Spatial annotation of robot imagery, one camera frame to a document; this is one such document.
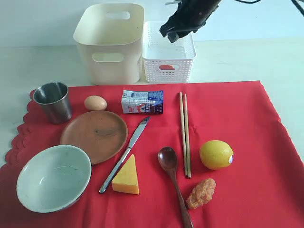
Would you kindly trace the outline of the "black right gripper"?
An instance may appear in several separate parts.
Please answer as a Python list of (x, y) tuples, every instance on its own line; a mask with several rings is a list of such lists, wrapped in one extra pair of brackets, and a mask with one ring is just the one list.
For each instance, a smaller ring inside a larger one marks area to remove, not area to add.
[(160, 27), (159, 32), (174, 43), (203, 27), (220, 2), (221, 0), (181, 0), (177, 10)]

